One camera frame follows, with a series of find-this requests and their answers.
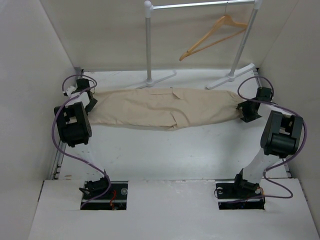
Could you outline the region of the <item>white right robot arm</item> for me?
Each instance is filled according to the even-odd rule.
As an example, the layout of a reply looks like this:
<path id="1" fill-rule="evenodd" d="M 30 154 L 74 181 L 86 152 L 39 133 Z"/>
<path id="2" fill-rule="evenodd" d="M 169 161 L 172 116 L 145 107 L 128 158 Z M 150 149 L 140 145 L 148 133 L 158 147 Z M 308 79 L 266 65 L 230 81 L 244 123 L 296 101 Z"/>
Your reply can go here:
<path id="1" fill-rule="evenodd" d="M 259 87 L 254 98 L 245 98 L 239 103 L 238 110 L 242 111 L 242 120 L 246 123 L 252 122 L 261 116 L 258 114 L 260 104 L 275 106 L 286 112 L 291 112 L 272 102 L 274 89 Z M 260 150 L 249 165 L 242 168 L 235 176 L 232 192 L 238 198 L 243 198 L 247 194 L 250 198 L 255 198 L 253 194 L 259 187 L 261 179 L 266 173 L 274 168 L 281 166 L 275 164 L 277 161 L 271 156 L 285 159 L 287 156 L 296 156 L 300 144 L 302 130 L 305 129 L 303 118 L 292 112 L 291 115 L 280 111 L 271 110 L 266 125 L 260 139 Z"/>

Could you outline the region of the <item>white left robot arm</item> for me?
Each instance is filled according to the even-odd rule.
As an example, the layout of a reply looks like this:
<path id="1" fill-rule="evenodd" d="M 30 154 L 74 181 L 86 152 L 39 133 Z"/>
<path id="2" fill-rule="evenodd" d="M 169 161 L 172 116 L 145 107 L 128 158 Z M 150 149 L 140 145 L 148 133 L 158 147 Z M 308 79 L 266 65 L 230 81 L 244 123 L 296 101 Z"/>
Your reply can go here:
<path id="1" fill-rule="evenodd" d="M 98 82 L 88 75 L 74 74 L 68 76 L 61 86 L 62 94 L 67 97 L 67 100 L 54 108 L 54 119 L 51 126 L 51 139 L 58 152 L 82 162 L 102 175 L 100 180 L 87 181 L 84 187 L 79 189 L 88 198 L 81 205 L 82 207 L 93 200 L 98 198 L 105 200 L 112 195 L 110 177 L 106 170 L 96 166 L 93 160 L 66 153 L 56 141 L 55 130 L 57 130 L 61 142 L 71 148 L 89 144 L 89 139 L 92 137 L 92 128 L 88 114 L 98 103 L 92 92 L 92 89 L 95 89 L 97 85 Z"/>

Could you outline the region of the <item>beige trousers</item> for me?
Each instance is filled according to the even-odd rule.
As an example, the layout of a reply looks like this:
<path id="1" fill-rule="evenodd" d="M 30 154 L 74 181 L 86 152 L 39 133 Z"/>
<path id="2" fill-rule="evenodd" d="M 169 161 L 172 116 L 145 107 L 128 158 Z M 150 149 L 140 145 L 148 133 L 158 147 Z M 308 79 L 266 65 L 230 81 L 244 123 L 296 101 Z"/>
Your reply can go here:
<path id="1" fill-rule="evenodd" d="M 240 117 L 242 99 L 229 90 L 194 88 L 118 89 L 98 92 L 92 125 L 182 129 Z"/>

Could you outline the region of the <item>wooden clothes hanger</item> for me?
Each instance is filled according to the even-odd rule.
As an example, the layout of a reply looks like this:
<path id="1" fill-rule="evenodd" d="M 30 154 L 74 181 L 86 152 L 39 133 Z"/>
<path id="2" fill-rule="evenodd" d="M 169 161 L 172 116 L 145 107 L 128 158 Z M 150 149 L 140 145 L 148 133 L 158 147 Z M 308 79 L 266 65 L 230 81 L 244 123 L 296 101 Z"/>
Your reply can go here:
<path id="1" fill-rule="evenodd" d="M 185 30 L 183 37 L 187 43 L 181 45 L 179 61 L 204 54 L 210 48 L 240 36 L 248 25 L 249 9 L 244 5 L 226 4 L 211 13 L 206 13 Z"/>

